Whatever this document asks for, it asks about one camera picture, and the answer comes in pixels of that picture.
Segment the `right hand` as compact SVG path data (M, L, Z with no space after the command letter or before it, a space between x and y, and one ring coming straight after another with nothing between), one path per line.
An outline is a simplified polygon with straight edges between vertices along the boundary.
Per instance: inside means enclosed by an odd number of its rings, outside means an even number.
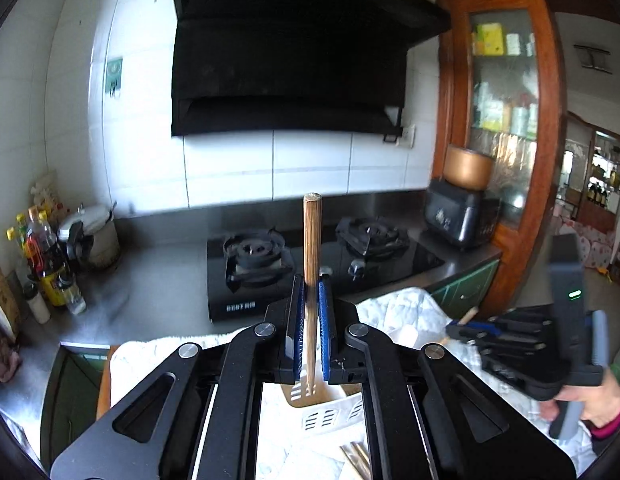
M557 396L540 403L541 416L554 420L559 414L558 402L582 402L581 419L590 428L593 440L602 441L620 430L620 384L609 367L602 383L596 387L565 385Z

